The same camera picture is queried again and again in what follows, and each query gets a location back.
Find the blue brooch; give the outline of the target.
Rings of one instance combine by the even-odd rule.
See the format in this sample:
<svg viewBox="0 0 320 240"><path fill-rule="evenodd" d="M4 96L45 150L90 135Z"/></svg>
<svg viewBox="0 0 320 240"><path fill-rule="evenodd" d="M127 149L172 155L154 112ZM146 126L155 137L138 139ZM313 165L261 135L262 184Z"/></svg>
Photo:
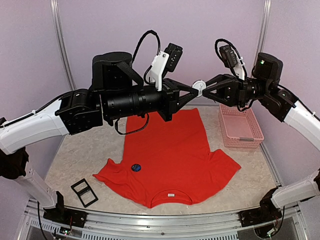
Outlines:
<svg viewBox="0 0 320 240"><path fill-rule="evenodd" d="M199 98L203 95L203 90L205 90L207 88L207 85L203 80L197 80L192 84L191 87L193 89L197 90L196 97Z"/></svg>

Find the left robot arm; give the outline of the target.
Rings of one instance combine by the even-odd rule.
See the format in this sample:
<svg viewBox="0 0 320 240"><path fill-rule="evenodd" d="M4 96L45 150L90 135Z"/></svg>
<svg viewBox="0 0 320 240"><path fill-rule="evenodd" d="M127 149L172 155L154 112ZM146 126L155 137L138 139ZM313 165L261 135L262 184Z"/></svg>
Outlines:
<svg viewBox="0 0 320 240"><path fill-rule="evenodd" d="M32 169L26 146L56 136L75 135L107 122L116 127L120 118L148 118L158 112L166 122L198 95L191 86L163 79L157 90L145 85L132 68L133 57L116 51L92 60L92 84L66 92L20 118L0 120L0 175L17 181L42 205L44 218L82 228L87 213L66 208L63 195L52 190Z"/></svg>

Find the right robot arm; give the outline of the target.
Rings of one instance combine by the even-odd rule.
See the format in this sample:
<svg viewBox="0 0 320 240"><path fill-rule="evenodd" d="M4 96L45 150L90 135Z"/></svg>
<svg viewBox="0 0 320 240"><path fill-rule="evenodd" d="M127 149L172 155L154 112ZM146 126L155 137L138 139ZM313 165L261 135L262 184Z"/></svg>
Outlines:
<svg viewBox="0 0 320 240"><path fill-rule="evenodd" d="M280 86L283 62L264 52L257 55L252 77L239 79L219 74L206 82L202 95L228 107L243 108L248 101L258 100L271 115L304 136L317 149L320 147L320 119L287 88ZM239 212L242 227L273 221L284 216L283 207L306 201L320 194L320 172L287 186L269 190L259 207Z"/></svg>

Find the red t-shirt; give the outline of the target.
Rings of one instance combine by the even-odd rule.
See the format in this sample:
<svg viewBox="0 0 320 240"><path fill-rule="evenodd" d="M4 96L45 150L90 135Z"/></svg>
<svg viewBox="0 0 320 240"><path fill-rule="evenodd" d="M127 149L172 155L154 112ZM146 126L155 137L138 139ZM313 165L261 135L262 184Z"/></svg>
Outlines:
<svg viewBox="0 0 320 240"><path fill-rule="evenodd" d="M198 109L184 109L165 122L150 114L127 119L120 163L108 159L95 174L115 193L149 209L166 203L199 204L221 191L241 166L221 149L211 151Z"/></svg>

